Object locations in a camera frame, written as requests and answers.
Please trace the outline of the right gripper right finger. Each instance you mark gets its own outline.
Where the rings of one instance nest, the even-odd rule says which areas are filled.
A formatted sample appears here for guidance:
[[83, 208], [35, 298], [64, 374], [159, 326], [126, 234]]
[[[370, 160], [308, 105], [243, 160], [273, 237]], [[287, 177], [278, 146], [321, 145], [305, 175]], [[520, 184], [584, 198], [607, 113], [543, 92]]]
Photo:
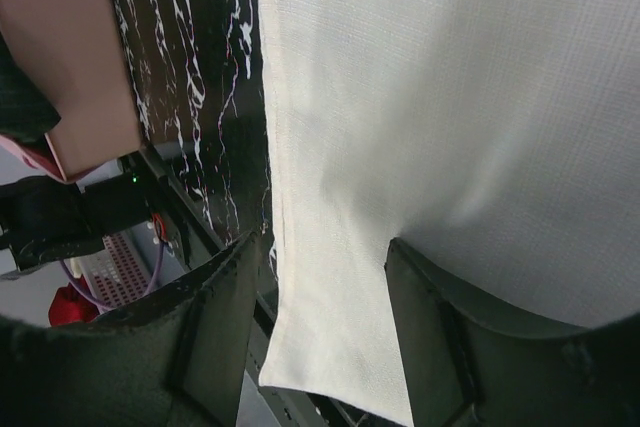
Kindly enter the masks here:
[[509, 304], [401, 239], [385, 274], [417, 426], [635, 426], [639, 318], [598, 328]]

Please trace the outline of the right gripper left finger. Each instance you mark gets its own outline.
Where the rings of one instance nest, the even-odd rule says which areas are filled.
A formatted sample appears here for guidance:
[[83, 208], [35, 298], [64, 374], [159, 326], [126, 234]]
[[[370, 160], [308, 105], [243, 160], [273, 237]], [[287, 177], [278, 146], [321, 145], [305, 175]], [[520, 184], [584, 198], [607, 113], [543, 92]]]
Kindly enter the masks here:
[[248, 234], [90, 323], [1, 321], [5, 426], [232, 426], [261, 249]]

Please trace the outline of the white cloth napkin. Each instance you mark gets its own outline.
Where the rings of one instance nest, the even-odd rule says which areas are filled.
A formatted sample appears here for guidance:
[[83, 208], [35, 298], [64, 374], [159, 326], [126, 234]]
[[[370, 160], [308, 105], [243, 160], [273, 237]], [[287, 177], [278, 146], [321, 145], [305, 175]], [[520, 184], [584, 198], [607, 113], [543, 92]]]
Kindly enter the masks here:
[[518, 307], [639, 309], [639, 0], [259, 0], [279, 288], [259, 382], [400, 424], [399, 237]]

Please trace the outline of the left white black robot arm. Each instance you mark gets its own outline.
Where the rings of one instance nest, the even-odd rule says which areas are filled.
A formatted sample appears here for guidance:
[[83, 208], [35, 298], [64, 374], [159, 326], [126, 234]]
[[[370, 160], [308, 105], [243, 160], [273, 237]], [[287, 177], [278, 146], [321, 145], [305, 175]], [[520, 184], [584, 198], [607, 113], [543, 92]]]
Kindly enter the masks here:
[[81, 189], [33, 176], [1, 187], [1, 279], [97, 253], [103, 238], [151, 219], [140, 184], [122, 174]]

